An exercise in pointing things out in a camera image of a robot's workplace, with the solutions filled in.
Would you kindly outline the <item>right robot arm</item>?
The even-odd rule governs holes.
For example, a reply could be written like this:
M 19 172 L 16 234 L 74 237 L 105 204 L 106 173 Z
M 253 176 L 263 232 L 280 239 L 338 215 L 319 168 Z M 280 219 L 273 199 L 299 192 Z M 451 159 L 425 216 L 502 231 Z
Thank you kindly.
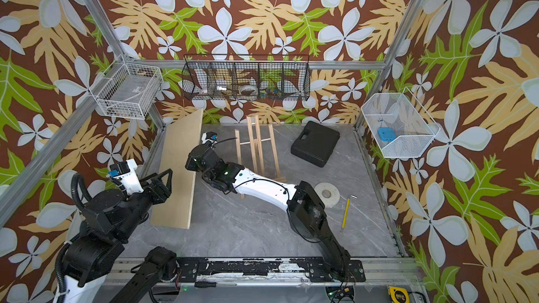
M 292 230 L 319 247 L 324 267 L 334 279 L 343 281 L 350 274 L 351 256 L 331 231 L 325 205 L 308 182 L 293 185 L 264 178 L 241 164 L 223 161 L 211 143 L 196 146 L 185 168 L 201 173 L 204 182 L 224 194 L 253 196 L 280 208 Z

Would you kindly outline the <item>light wooden board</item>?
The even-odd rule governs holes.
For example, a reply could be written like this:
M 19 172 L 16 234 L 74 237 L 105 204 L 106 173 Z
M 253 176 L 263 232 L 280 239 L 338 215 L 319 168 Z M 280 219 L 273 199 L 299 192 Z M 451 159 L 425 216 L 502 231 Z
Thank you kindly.
M 152 207 L 150 224 L 158 227 L 189 229 L 196 175 L 188 171 L 185 165 L 188 154 L 200 144 L 202 138 L 201 109 L 182 119 L 178 119 L 166 128 L 164 148 L 161 155 L 160 169 L 171 169 L 171 196 L 165 203 Z

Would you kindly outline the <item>wooden easel frame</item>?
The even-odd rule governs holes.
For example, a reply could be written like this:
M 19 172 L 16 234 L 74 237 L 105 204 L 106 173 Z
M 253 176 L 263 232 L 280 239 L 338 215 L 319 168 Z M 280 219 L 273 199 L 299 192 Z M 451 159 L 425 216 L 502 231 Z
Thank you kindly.
M 268 123 L 268 134 L 266 138 L 262 137 L 261 131 L 261 121 L 256 116 L 247 116 L 247 131 L 248 131 L 248 141 L 242 142 L 240 138 L 239 129 L 234 130 L 234 137 L 236 143 L 236 153 L 237 161 L 239 164 L 242 164 L 242 155 L 241 147 L 248 145 L 251 153 L 251 159 L 253 163 L 254 173 L 265 176 L 265 162 L 263 155 L 262 144 L 268 142 L 271 145 L 273 161 L 275 165 L 276 172 L 276 181 L 285 182 L 286 178 L 281 174 L 281 169 L 279 165 L 279 157 L 277 153 L 277 144 L 275 139 L 275 129 L 272 123 Z

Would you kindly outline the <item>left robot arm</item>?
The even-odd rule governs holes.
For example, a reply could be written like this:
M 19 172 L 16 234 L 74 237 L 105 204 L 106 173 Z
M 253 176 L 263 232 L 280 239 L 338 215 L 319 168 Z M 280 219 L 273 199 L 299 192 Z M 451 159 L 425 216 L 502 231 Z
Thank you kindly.
M 81 173 L 70 188 L 84 219 L 79 233 L 64 243 L 55 261 L 55 302 L 92 302 L 135 229 L 154 205 L 172 195 L 172 170 L 140 180 L 141 192 L 129 194 L 121 181 L 115 188 L 90 195 Z

